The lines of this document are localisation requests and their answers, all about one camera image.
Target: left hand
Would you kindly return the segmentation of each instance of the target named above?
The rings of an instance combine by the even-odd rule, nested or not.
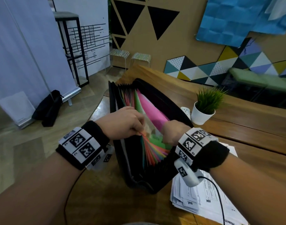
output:
[[[131,106],[125,106],[101,117],[95,123],[110,140],[120,140],[136,134],[140,135],[144,130],[144,115]]]

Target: black cable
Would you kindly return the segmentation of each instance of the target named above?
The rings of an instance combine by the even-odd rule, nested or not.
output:
[[[219,194],[219,191],[218,191],[217,186],[215,185],[215,183],[214,183],[212,180],[210,180],[210,179],[208,179],[208,178],[206,178],[206,177],[204,177],[204,176],[198,176],[198,178],[204,178],[204,179],[210,181],[210,182],[215,186],[215,188],[216,188],[216,190],[217,190],[217,193],[218,193],[220,205],[221,205],[222,217],[223,217],[223,225],[225,225],[225,219],[224,219],[224,211],[223,211],[222,201],[221,201],[221,197],[220,197],[220,194]]]
[[[68,200],[69,200],[69,196],[70,196],[70,194],[71,194],[71,192],[72,192],[72,190],[73,190],[75,184],[77,183],[77,181],[79,180],[79,178],[81,177],[81,175],[85,172],[85,170],[86,170],[86,169],[84,169],[84,170],[80,173],[80,175],[77,177],[77,179],[76,179],[75,182],[73,183],[73,185],[72,185],[72,187],[71,187],[71,189],[70,189],[70,191],[69,191],[69,193],[68,193],[68,196],[67,196],[67,199],[66,199],[66,202],[65,202],[65,206],[64,206],[64,220],[65,220],[65,225],[68,225],[67,215],[66,215],[66,206],[67,206],[67,203],[68,203]]]

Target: wooden floor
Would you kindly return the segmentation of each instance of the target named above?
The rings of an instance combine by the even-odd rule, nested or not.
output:
[[[111,68],[89,77],[90,84],[72,98],[73,106],[64,103],[53,127],[44,128],[36,121],[19,130],[10,117],[0,108],[0,193],[26,171],[51,155],[58,140],[75,126],[82,126],[97,107],[108,81],[118,80],[125,71]]]

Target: transparent stool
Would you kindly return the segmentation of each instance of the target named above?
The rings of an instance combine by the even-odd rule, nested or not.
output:
[[[151,55],[141,54],[141,53],[135,53],[135,54],[132,56],[132,60],[131,60],[131,62],[130,62],[130,66],[133,65],[134,60],[147,61],[147,62],[148,62],[148,67],[150,67]]]
[[[129,52],[126,50],[118,50],[118,49],[112,49],[110,52],[110,55],[108,55],[110,58],[110,68],[113,67],[113,62],[111,61],[111,56],[117,56],[117,57],[123,57],[125,60],[125,71],[126,71],[126,59],[129,56]]]

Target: metal frame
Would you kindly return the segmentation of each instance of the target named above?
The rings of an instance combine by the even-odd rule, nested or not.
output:
[[[66,57],[67,57],[67,61],[69,63],[70,70],[72,72],[71,63],[70,63],[70,61],[72,61],[72,65],[73,65],[74,72],[75,72],[76,82],[77,82],[78,86],[82,88],[83,86],[89,84],[89,76],[88,76],[87,63],[86,63],[86,58],[85,58],[85,50],[84,50],[84,45],[83,45],[83,39],[82,39],[82,36],[81,36],[81,26],[80,26],[79,18],[78,17],[67,17],[67,18],[60,18],[60,19],[56,18],[55,20],[58,23],[61,39],[62,39],[62,42],[63,42],[63,48],[65,50],[65,54],[66,54]],[[67,23],[66,23],[66,21],[73,21],[73,20],[75,20],[76,24],[77,24],[77,31],[78,31],[79,42],[80,42],[80,47],[81,47],[81,55],[77,55],[77,56],[74,56],[74,54],[73,54],[73,49],[72,49],[70,36],[69,36],[69,32],[68,32],[68,27],[67,27]],[[68,44],[68,49],[69,49],[69,52],[70,52],[69,54],[68,54],[68,51],[67,51],[67,47],[66,47],[66,43],[65,43],[65,40],[64,40],[64,36],[63,36],[63,33],[62,33],[61,26],[60,26],[60,22],[63,23],[63,28],[64,28],[64,31],[65,31],[65,36],[66,36],[66,40],[67,40],[67,44]],[[83,83],[82,85],[79,82],[77,67],[76,67],[76,63],[75,63],[75,59],[80,58],[80,57],[83,58],[85,74],[86,74],[86,79],[87,79],[87,82]]]

